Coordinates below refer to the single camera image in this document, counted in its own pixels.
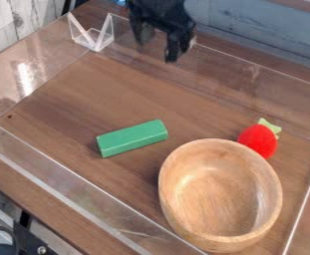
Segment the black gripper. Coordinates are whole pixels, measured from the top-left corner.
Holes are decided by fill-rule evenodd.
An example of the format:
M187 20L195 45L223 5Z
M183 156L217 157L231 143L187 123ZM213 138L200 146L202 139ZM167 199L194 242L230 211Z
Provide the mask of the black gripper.
M190 48L192 21L184 10L184 0L126 0L136 43L143 46L155 36L155 29L166 32L163 58L174 63Z

